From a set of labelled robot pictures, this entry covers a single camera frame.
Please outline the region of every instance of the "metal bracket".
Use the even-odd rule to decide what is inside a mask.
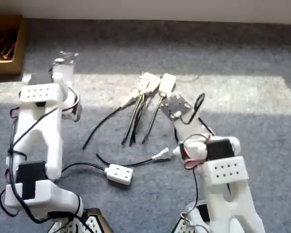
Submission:
[[[163,100],[161,109],[174,122],[188,113],[192,109],[192,106],[180,94],[173,93],[170,97]]]

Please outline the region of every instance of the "black cable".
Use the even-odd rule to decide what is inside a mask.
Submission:
[[[194,117],[196,116],[196,113],[198,112],[200,106],[201,106],[202,103],[204,102],[204,99],[205,99],[205,93],[202,93],[202,94],[200,94],[200,95],[197,97],[197,99],[196,99],[196,101],[195,101],[195,104],[194,104],[194,112],[193,112],[193,114],[191,115],[190,119],[189,119],[187,122],[185,122],[185,121],[183,121],[182,118],[180,118],[183,124],[185,124],[185,125],[189,125],[189,124],[192,122],[192,120],[193,120]]]
[[[174,136],[175,136],[176,142],[179,143],[178,132],[176,128],[174,128]]]
[[[42,115],[32,126],[29,127],[29,129],[27,129],[25,131],[25,133],[23,133],[17,140],[16,142],[9,148],[10,149],[13,149],[13,147],[24,137],[27,135],[27,133],[32,130],[43,118],[47,117],[49,114],[51,114],[52,112],[56,111],[58,108],[54,108],[52,110],[50,110],[48,113],[45,113],[44,115]]]
[[[10,217],[16,217],[19,213],[19,211],[16,212],[16,214],[12,214],[11,212],[9,212],[3,205],[2,203],[2,195],[5,193],[5,189],[0,193],[0,207],[1,209]]]
[[[138,99],[138,101],[137,101],[137,103],[135,105],[134,111],[132,112],[132,115],[130,117],[129,124],[128,124],[127,130],[126,130],[125,136],[124,136],[124,138],[122,140],[122,143],[121,143],[122,145],[124,145],[126,143],[127,139],[128,139],[128,136],[129,136],[129,133],[130,133],[130,130],[131,130],[131,127],[132,127],[132,123],[135,120],[136,113],[137,113],[137,110],[138,110],[138,106],[140,104],[140,101],[142,100],[142,97],[143,97],[143,95],[139,96],[139,99]]]
[[[211,128],[208,127],[208,125],[206,125],[202,118],[199,117],[198,120],[212,136],[215,136],[215,133],[211,130]]]
[[[115,109],[112,113],[110,113],[108,116],[106,116],[91,132],[91,134],[88,136],[86,142],[84,143],[82,149],[85,150],[86,147],[89,144],[89,141],[92,139],[93,135],[95,134],[95,132],[102,126],[103,123],[105,123],[108,119],[110,119],[111,117],[113,117],[116,113],[118,113],[119,111],[123,110],[125,107],[119,107],[117,109]]]
[[[196,187],[196,199],[195,199],[195,205],[193,207],[196,208],[197,203],[198,203],[198,186],[197,186],[197,179],[196,179],[196,175],[195,175],[195,169],[193,169],[193,176],[194,176],[194,180],[195,180],[195,187]]]
[[[132,146],[133,143],[136,143],[137,127],[138,127],[139,121],[141,119],[142,112],[143,112],[143,110],[145,108],[146,100],[147,100],[147,96],[144,97],[144,99],[142,100],[142,102],[138,106],[137,115],[136,115],[136,118],[135,118],[135,121],[134,121],[134,127],[132,129],[131,136],[130,136],[130,142],[129,142],[129,146],[130,147]]]
[[[148,139],[148,137],[149,137],[149,135],[150,135],[150,133],[151,133],[151,130],[152,130],[152,127],[153,127],[153,124],[154,124],[154,121],[155,121],[155,118],[156,118],[157,112],[158,112],[159,109],[160,109],[160,106],[161,106],[161,103],[162,103],[163,99],[164,99],[164,96],[161,96],[161,97],[160,97],[160,100],[159,100],[159,102],[158,102],[158,104],[157,104],[157,106],[156,106],[156,108],[155,108],[154,114],[153,114],[152,119],[151,119],[151,121],[150,121],[149,127],[148,127],[148,129],[147,129],[147,131],[146,131],[146,134],[145,134],[145,136],[144,136],[144,138],[143,138],[143,140],[142,140],[142,144],[144,144],[144,143],[146,142],[146,140]]]
[[[104,164],[106,164],[106,165],[110,165],[111,164],[111,163],[108,163],[107,161],[105,161],[98,153],[96,153],[96,156]],[[151,161],[152,161],[152,158],[151,159],[144,160],[144,161],[141,161],[141,162],[138,162],[138,163],[125,164],[125,165],[120,165],[120,166],[138,166],[138,165],[145,164],[145,163],[148,163],[148,162],[151,162]]]
[[[70,168],[70,167],[72,167],[72,166],[76,166],[76,165],[87,165],[87,166],[95,167],[95,168],[97,168],[97,169],[99,169],[99,170],[102,170],[102,171],[105,170],[103,167],[101,167],[101,166],[99,166],[99,165],[96,165],[96,164],[87,163],[87,162],[78,162],[78,163],[73,163],[73,164],[70,164],[70,165],[66,166],[66,167],[62,170],[62,172],[65,172],[68,168]]]

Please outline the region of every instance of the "white wall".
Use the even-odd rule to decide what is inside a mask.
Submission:
[[[32,18],[291,24],[291,0],[0,0],[0,13]]]

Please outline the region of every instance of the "wire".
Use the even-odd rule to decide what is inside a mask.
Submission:
[[[144,143],[147,141],[147,139],[149,138],[149,135],[150,135],[150,133],[151,133],[151,130],[152,130],[152,127],[153,127],[153,124],[154,124],[154,121],[155,121],[155,118],[156,118],[157,112],[158,112],[159,109],[160,109],[160,106],[161,106],[161,103],[162,103],[163,99],[164,99],[164,96],[161,96],[161,97],[160,97],[160,100],[159,100],[159,102],[158,102],[158,104],[157,104],[157,106],[156,106],[156,108],[155,108],[154,114],[153,114],[152,119],[151,119],[151,121],[150,121],[149,127],[148,127],[148,129],[147,129],[147,131],[146,131],[146,134],[145,134],[145,136],[144,136],[144,138],[143,138],[143,140],[142,140],[142,144],[144,144]]]
[[[138,127],[139,121],[141,119],[142,112],[145,108],[146,100],[147,100],[147,96],[143,95],[142,101],[138,106],[137,114],[136,114],[135,121],[134,121],[134,127],[133,127],[132,132],[131,132],[130,142],[129,142],[130,147],[132,146],[133,143],[136,143],[137,127]]]
[[[179,143],[178,133],[175,127],[174,127],[174,137],[175,137],[176,142]]]
[[[100,123],[98,123],[98,125],[92,130],[92,132],[88,136],[88,138],[87,138],[86,142],[84,143],[82,149],[83,150],[86,149],[86,147],[88,146],[90,140],[94,136],[95,132],[103,125],[103,123],[105,123],[107,120],[109,120],[111,117],[113,117],[115,114],[117,114],[119,111],[123,110],[124,108],[125,107],[119,107],[119,108],[115,109],[112,113],[107,115]]]
[[[177,79],[177,82],[179,82],[179,83],[193,83],[196,80],[198,80],[199,78],[200,78],[200,75],[197,75],[195,78],[192,78],[191,80],[187,80],[187,81]]]
[[[69,89],[75,94],[75,96],[76,96],[76,100],[75,100],[75,102],[74,102],[74,104],[72,105],[72,106],[70,106],[70,107],[68,107],[68,108],[65,108],[65,109],[63,109],[63,112],[66,112],[66,111],[68,111],[68,110],[70,110],[70,109],[73,109],[75,106],[77,106],[78,104],[79,104],[79,102],[80,102],[80,95],[72,88],[72,87],[69,87]]]
[[[197,179],[196,179],[196,175],[195,175],[195,169],[193,169],[193,176],[194,176],[195,188],[196,188],[196,198],[195,198],[194,205],[193,205],[192,209],[189,212],[181,212],[180,213],[180,217],[183,218],[183,219],[185,219],[186,221],[188,221],[188,219],[186,217],[189,215],[189,213],[193,209],[195,209],[197,207],[197,203],[198,203],[198,186],[197,186]]]
[[[122,145],[124,145],[126,143],[127,139],[128,139],[128,136],[129,136],[129,133],[130,133],[130,130],[131,130],[131,127],[132,127],[132,123],[136,118],[136,113],[138,111],[138,106],[139,106],[143,96],[144,95],[140,95],[139,96],[139,99],[138,99],[138,101],[137,101],[137,103],[135,105],[134,111],[132,112],[132,115],[131,115],[130,120],[129,120],[129,124],[128,124],[127,130],[126,130],[126,134],[125,134],[125,136],[124,136],[124,138],[122,140],[122,143],[121,143]]]
[[[66,166],[62,172],[66,171],[68,168],[72,167],[72,166],[76,166],[76,165],[87,165],[87,166],[92,166],[92,167],[95,167],[95,168],[98,168],[99,170],[102,170],[104,171],[105,169],[99,165],[96,165],[96,164],[92,164],[92,163],[86,163],[86,162],[78,162],[78,163],[73,163],[73,164],[70,164],[68,166]]]
[[[17,116],[14,116],[14,115],[13,115],[13,112],[14,112],[15,110],[18,110],[18,109],[19,109],[19,107],[12,108],[12,109],[10,110],[10,118],[11,118],[11,119],[14,119],[14,118],[17,117]]]
[[[197,97],[197,99],[195,101],[195,104],[194,104],[194,112],[193,112],[193,114],[191,115],[190,119],[187,122],[183,121],[183,119],[180,118],[183,124],[189,125],[192,122],[192,120],[194,119],[194,117],[195,117],[196,113],[198,112],[200,106],[204,102],[205,96],[206,96],[205,93],[202,93]]]
[[[16,217],[19,213],[19,211],[16,212],[16,214],[12,214],[11,212],[9,212],[3,205],[2,203],[2,195],[5,193],[5,189],[0,193],[0,207],[1,209],[10,217]]]
[[[10,147],[11,149],[13,149],[13,147],[24,137],[27,135],[27,133],[29,133],[30,130],[32,130],[43,118],[47,117],[49,114],[55,112],[58,108],[53,108],[52,110],[50,110],[48,113],[45,113],[44,115],[42,115],[32,126],[29,127],[29,129],[27,129],[25,131],[25,133],[23,133],[17,140],[16,142]]]
[[[208,132],[211,133],[212,136],[215,136],[214,131],[212,131],[211,128],[209,128],[208,125],[206,125],[202,118],[199,117],[198,120],[203,126],[205,126],[206,130],[208,130]]]
[[[106,164],[106,165],[112,164],[112,163],[108,163],[107,161],[105,161],[98,153],[96,153],[96,156],[104,164]],[[120,166],[138,166],[138,165],[145,164],[145,163],[148,163],[148,162],[151,162],[151,161],[152,161],[152,158],[151,159],[144,160],[144,161],[141,161],[141,162],[138,162],[138,163],[125,164],[125,165],[120,165]]]
[[[68,226],[68,224],[70,223],[71,221],[68,221],[65,225],[63,225],[61,228],[59,228],[58,230],[52,232],[52,233],[57,233],[59,231],[61,231],[63,228],[65,228],[66,226]]]

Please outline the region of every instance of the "wire bundle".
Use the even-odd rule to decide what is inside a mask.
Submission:
[[[133,143],[136,143],[137,127],[138,127],[138,124],[140,122],[141,115],[143,113],[147,99],[148,99],[147,95],[145,95],[145,94],[139,95],[139,98],[135,104],[135,108],[134,108],[132,115],[130,117],[129,125],[127,127],[125,136],[121,142],[122,145],[124,145],[126,143],[131,129],[132,129],[132,132],[131,132],[131,136],[130,136],[129,146],[131,147]]]

